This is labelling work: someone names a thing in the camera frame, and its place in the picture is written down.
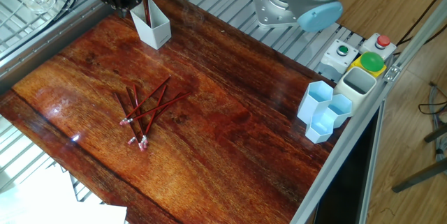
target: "metal grating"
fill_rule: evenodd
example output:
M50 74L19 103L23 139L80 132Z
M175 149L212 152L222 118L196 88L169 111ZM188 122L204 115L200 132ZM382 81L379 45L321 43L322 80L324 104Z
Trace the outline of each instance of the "metal grating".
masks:
M43 29L57 16L66 1L56 0L48 12L37 15L20 0L0 0L0 60Z
M324 52L335 39L355 48L364 41L358 34L338 24L319 32L304 32L298 24L273 29L260 27L253 0L188 1L312 70L316 70Z

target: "hexagonal container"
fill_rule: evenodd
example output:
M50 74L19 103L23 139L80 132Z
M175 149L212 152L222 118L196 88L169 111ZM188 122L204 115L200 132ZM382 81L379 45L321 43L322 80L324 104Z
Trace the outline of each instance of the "hexagonal container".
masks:
M333 118L326 113L314 115L306 127L306 137L314 144L325 142L334 130Z
M352 102L343 94L337 94L332 96L332 101L324 113L334 120L334 128L339 128L351 115L351 110Z
M333 88L324 81L312 82L298 107L298 118L310 124L312 115L323 113L332 100Z

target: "white paper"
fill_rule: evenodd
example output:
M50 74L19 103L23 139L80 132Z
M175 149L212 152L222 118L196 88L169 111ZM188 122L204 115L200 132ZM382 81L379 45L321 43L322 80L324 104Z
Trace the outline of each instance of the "white paper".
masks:
M50 167L0 194L0 224L123 224L126 207L76 200L70 174Z

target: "wire rack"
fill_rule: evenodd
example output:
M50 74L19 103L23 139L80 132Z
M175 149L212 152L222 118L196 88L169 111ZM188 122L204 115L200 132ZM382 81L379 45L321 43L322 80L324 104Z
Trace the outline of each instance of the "wire rack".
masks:
M61 11L66 1L56 0L48 12L39 15L29 10L21 0L0 0L0 60L6 57L5 51L19 47L45 28Z

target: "wooden table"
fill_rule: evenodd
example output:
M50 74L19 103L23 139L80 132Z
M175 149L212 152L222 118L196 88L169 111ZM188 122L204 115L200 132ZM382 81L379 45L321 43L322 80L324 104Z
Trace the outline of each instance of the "wooden table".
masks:
M324 78L185 0L154 1L173 34L160 50L112 15L0 97L0 114L106 203L127 206L131 223L289 223L343 129L313 144L296 117ZM112 93L129 104L126 86L142 99L168 75L166 100L192 95L141 152Z

